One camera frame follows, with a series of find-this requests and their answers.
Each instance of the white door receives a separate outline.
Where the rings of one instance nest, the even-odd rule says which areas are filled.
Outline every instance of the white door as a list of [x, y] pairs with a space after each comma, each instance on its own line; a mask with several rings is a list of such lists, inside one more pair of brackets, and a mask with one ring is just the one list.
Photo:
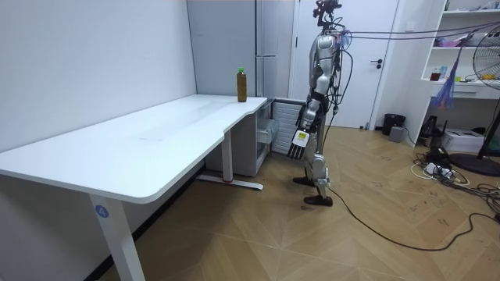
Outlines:
[[[321, 31], [317, 19], [313, 18], [316, 8], [315, 0], [296, 2], [298, 8], [297, 44], [295, 64], [293, 64], [293, 81], [291, 82], [290, 98], [305, 100], [309, 93], [309, 51], [314, 38]], [[342, 8], [334, 11], [335, 17], [343, 17], [341, 24], [350, 31], [391, 31], [394, 22], [398, 0], [340, 0]], [[356, 34], [365, 37], [388, 37], [387, 34]], [[388, 48], [386, 40], [352, 39], [348, 49], [354, 58], [351, 83], [345, 92], [345, 97], [339, 106], [333, 126], [360, 128], [370, 122], [377, 88], [382, 74], [378, 69], [379, 59], [385, 61]], [[350, 59], [344, 57], [341, 91], [347, 83]], [[327, 117], [330, 123], [331, 113]]]

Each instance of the bottle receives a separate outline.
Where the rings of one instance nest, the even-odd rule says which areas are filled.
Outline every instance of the bottle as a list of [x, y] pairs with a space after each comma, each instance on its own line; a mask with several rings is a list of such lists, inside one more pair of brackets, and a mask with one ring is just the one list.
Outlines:
[[238, 102], [247, 101], [247, 74], [243, 72], [243, 67], [240, 67], [236, 75], [237, 83], [237, 100]]
[[431, 81], [439, 81], [439, 78], [441, 77], [441, 70], [440, 69], [434, 69], [432, 74], [430, 75]]

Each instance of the desk leg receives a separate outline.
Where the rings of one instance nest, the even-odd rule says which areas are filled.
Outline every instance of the desk leg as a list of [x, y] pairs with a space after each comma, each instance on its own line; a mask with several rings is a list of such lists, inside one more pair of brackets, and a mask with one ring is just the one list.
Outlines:
[[216, 183], [226, 183], [231, 185], [236, 185], [239, 187], [248, 187], [256, 190], [262, 190], [264, 186], [259, 183], [249, 183], [241, 180], [233, 180], [233, 155], [231, 148], [231, 131], [228, 130], [224, 134], [224, 140], [221, 144], [222, 146], [222, 179], [216, 176], [206, 176], [200, 175], [197, 177], [198, 180], [206, 180]]
[[122, 281], [145, 281], [121, 201], [90, 195]]

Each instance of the electric fan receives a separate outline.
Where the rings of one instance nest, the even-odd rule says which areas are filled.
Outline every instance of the electric fan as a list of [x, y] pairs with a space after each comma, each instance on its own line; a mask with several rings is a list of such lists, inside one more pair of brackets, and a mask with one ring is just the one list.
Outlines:
[[[473, 68], [477, 79], [489, 87], [500, 90], [500, 26], [493, 29], [481, 40], [473, 57]], [[500, 164], [485, 158], [488, 146], [500, 124], [500, 112], [491, 128], [488, 128], [486, 139], [477, 155], [452, 154], [450, 162], [459, 168], [484, 176], [500, 176]]]

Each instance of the white box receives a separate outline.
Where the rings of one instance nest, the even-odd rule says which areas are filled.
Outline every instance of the white box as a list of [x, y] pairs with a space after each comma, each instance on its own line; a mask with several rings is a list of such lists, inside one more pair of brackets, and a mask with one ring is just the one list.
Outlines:
[[471, 130], [446, 129], [441, 145], [446, 151], [479, 152], [484, 136]]

